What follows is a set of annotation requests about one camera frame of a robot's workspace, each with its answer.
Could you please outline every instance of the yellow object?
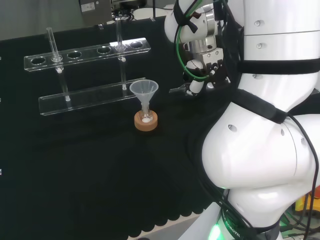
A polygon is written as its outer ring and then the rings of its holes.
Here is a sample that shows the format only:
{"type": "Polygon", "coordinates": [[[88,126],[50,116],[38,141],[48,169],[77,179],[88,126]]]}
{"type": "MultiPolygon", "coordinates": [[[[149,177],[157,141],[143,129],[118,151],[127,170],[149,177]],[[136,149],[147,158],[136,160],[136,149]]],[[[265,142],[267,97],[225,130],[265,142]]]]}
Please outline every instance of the yellow object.
{"type": "MultiPolygon", "coordinates": [[[[295,211],[296,212],[300,212],[300,211],[304,210],[305,199],[306,199],[306,196],[303,196],[303,197],[301,197],[300,199],[298,199],[295,202],[295,211]]],[[[306,205],[306,209],[307,210],[310,209],[310,201],[311,201],[311,196],[309,195],[308,203],[306,205]]],[[[314,201],[313,201],[313,210],[320,212],[320,199],[316,199],[316,198],[314,199],[314,201]]]]}

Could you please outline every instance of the clear acrylic shelf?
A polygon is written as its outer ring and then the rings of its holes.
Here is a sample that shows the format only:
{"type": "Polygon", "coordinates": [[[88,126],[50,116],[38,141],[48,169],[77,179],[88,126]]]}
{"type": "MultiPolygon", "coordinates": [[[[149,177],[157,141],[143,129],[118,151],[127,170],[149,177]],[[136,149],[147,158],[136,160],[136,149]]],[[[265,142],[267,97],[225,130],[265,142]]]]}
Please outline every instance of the clear acrylic shelf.
{"type": "Polygon", "coordinates": [[[70,91],[50,96],[39,97],[39,110],[43,116],[84,109],[93,106],[132,99],[136,96],[129,90],[130,85],[145,77],[126,82],[126,90],[123,90],[121,82],[70,91]]]}
{"type": "Polygon", "coordinates": [[[61,62],[55,61],[52,52],[24,57],[24,69],[32,72],[49,68],[56,68],[59,65],[67,66],[72,64],[85,63],[95,60],[110,59],[132,54],[146,53],[151,47],[145,38],[137,38],[122,41],[125,49],[118,51],[118,42],[111,42],[102,45],[75,48],[59,51],[61,62]]]}

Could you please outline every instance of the green light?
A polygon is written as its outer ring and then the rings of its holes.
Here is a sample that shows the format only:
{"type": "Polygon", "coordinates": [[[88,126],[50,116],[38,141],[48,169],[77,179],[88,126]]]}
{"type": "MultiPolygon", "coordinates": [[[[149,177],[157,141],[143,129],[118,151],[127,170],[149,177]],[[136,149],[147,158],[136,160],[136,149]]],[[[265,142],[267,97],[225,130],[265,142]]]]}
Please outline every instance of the green light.
{"type": "Polygon", "coordinates": [[[220,234],[221,234],[220,228],[218,224],[216,224],[212,227],[208,240],[218,240],[220,237],[220,234]]]}

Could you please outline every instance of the black table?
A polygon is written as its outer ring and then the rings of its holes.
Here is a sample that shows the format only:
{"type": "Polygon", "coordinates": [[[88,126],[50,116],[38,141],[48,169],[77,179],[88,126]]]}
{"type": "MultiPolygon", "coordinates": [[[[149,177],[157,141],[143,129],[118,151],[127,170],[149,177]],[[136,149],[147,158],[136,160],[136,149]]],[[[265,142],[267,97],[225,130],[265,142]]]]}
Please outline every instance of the black table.
{"type": "MultiPolygon", "coordinates": [[[[159,125],[135,129],[137,99],[39,114],[38,98],[61,93],[54,69],[24,70],[24,56],[50,52],[43,35],[0,42],[0,239],[125,240],[210,203],[186,153],[200,120],[214,122],[229,90],[184,99],[169,95],[183,83],[166,39],[164,18],[123,24],[123,39],[145,37],[151,51],[127,57],[127,79],[159,84],[150,108],[159,125]]],[[[58,32],[59,50],[116,41],[115,25],[58,32]]],[[[65,67],[70,91],[120,81],[117,59],[65,67]]],[[[299,111],[319,113],[319,98],[299,111]]]]}

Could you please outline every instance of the acrylic test tube rack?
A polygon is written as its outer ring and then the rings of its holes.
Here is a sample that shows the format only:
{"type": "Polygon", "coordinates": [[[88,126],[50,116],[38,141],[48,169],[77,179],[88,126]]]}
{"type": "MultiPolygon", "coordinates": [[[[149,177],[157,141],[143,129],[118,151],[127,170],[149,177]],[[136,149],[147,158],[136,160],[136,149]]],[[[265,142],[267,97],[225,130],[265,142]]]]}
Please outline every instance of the acrylic test tube rack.
{"type": "Polygon", "coordinates": [[[28,72],[55,68],[62,93],[39,97],[39,111],[43,116],[89,108],[97,105],[135,98],[129,90],[130,85],[145,78],[126,80],[127,55],[148,52],[151,47],[145,38],[122,40],[121,19],[115,19],[117,42],[58,51],[53,31],[47,28],[50,53],[24,57],[24,69],[28,72]],[[64,66],[85,62],[118,58],[121,82],[68,91],[64,77],[64,66]]]}

